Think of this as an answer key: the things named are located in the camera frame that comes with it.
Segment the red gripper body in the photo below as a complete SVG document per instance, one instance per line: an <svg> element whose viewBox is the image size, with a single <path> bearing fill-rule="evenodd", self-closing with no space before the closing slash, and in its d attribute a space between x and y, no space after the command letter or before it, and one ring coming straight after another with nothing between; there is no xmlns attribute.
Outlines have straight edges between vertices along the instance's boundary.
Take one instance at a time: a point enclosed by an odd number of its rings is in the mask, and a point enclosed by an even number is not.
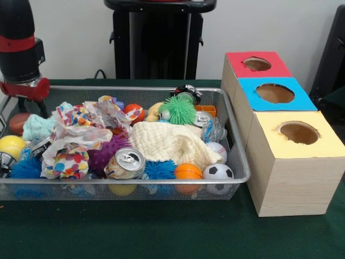
<svg viewBox="0 0 345 259"><path fill-rule="evenodd" d="M49 93L50 82L47 78L37 78L36 80L24 84L12 84L1 81L1 91L11 97L22 97L31 101L43 101Z"/></svg>

